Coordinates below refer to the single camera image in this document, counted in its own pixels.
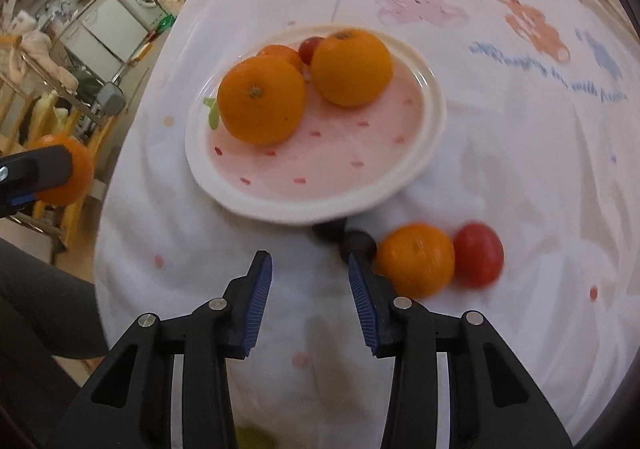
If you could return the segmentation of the wooden rack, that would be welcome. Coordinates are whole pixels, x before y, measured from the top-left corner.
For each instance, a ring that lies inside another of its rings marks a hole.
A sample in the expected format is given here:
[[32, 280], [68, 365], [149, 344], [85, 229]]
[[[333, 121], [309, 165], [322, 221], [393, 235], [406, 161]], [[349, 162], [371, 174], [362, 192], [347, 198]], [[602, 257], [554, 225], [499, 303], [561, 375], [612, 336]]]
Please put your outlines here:
[[54, 249], [70, 247], [90, 190], [104, 140], [126, 106], [120, 87], [108, 82], [90, 104], [65, 89], [41, 100], [1, 77], [1, 116], [23, 101], [9, 134], [1, 137], [1, 216], [51, 238]]

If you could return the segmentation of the red cherry tomato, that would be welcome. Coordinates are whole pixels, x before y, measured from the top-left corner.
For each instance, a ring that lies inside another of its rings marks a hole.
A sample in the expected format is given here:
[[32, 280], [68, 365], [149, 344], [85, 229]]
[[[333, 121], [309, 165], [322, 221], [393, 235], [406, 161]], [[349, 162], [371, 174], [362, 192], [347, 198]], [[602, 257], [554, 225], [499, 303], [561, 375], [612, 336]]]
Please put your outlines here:
[[304, 65], [311, 65], [312, 58], [314, 57], [314, 53], [320, 45], [324, 41], [323, 37], [320, 36], [312, 36], [305, 39], [298, 47], [298, 54], [300, 60], [303, 61]]
[[482, 289], [495, 283], [504, 266], [503, 245], [494, 229], [479, 221], [465, 224], [454, 236], [456, 278], [462, 287]]

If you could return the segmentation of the large orange with stem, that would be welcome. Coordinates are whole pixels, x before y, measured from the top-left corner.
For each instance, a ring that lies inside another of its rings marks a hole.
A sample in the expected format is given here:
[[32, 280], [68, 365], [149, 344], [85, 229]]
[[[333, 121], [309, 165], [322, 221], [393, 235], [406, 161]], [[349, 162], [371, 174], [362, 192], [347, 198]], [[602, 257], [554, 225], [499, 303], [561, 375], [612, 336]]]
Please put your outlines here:
[[381, 39], [359, 28], [346, 28], [320, 42], [310, 64], [314, 89], [345, 109], [370, 104], [394, 76], [390, 50]]

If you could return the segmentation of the white cartoon bedsheet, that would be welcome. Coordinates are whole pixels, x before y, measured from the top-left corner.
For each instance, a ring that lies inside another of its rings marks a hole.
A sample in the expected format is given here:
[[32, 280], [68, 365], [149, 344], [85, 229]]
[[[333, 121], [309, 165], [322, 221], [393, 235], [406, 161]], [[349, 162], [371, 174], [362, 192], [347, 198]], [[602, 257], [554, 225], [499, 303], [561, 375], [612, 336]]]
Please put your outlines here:
[[498, 282], [426, 305], [484, 313], [580, 440], [639, 349], [639, 41], [603, 0], [188, 0], [103, 207], [93, 278], [107, 339], [147, 311], [190, 313], [268, 251], [256, 348], [229, 365], [235, 417], [285, 448], [378, 447], [393, 363], [364, 345], [337, 251], [227, 212], [184, 154], [189, 110], [217, 68], [326, 22], [408, 42], [448, 102], [426, 172], [355, 226], [375, 237], [415, 220], [493, 227]]

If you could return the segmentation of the white kitchen cabinets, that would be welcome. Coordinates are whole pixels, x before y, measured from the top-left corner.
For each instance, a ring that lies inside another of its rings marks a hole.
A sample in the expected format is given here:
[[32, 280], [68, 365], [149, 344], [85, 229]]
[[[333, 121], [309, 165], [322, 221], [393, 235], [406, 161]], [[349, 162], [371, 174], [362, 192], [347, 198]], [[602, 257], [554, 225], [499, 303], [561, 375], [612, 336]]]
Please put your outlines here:
[[103, 82], [129, 61], [148, 31], [119, 0], [95, 0], [58, 40]]

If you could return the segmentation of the small mandarin orange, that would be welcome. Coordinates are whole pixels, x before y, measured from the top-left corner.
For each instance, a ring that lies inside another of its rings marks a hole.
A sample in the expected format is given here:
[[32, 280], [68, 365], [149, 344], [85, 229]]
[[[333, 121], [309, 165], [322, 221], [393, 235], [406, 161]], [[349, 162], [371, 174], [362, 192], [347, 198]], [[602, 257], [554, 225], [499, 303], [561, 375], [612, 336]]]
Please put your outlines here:
[[268, 45], [259, 50], [258, 57], [278, 58], [293, 65], [297, 71], [303, 72], [305, 65], [298, 51], [285, 45]]

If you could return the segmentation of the green lime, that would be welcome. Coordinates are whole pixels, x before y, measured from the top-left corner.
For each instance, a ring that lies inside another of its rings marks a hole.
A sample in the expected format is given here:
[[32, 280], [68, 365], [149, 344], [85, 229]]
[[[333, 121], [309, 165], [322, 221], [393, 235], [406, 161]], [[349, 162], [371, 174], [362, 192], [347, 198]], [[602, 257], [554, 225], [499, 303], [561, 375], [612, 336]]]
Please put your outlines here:
[[277, 442], [271, 435], [254, 426], [237, 426], [235, 436], [239, 449], [277, 448]]

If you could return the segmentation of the pink strawberry pattern plate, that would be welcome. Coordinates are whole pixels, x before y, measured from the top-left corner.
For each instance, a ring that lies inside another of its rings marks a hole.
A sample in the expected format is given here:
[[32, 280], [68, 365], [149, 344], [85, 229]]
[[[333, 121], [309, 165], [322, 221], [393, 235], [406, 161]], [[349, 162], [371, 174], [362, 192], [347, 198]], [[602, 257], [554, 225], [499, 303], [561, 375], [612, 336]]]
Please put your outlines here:
[[224, 126], [211, 128], [214, 97], [230, 62], [217, 66], [186, 120], [186, 161], [205, 193], [236, 215], [290, 226], [355, 215], [386, 201], [430, 163], [447, 120], [447, 102], [419, 51], [377, 32], [394, 60], [380, 99], [347, 110], [308, 92], [295, 134], [250, 146]]

